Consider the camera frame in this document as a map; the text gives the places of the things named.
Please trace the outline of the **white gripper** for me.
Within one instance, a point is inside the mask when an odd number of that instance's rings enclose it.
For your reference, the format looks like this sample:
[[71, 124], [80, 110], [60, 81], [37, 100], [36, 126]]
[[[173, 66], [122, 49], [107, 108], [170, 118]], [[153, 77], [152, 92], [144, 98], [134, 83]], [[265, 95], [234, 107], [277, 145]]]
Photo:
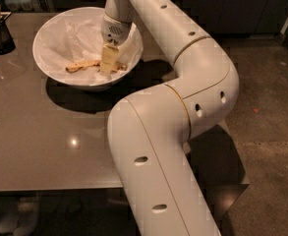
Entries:
[[100, 72], [110, 74], [118, 59], [119, 49], [114, 45], [122, 45], [128, 38], [131, 23], [124, 23], [104, 15], [101, 23], [101, 35], [105, 43], [101, 53]]

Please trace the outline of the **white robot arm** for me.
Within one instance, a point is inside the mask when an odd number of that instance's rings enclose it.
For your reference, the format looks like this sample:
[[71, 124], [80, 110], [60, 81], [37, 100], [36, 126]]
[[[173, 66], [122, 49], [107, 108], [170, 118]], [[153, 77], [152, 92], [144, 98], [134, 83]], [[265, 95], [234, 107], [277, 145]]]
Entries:
[[223, 120], [239, 93], [220, 45], [170, 0], [106, 0], [105, 35], [140, 18], [174, 80], [121, 99], [107, 135], [142, 236], [221, 236], [183, 145]]

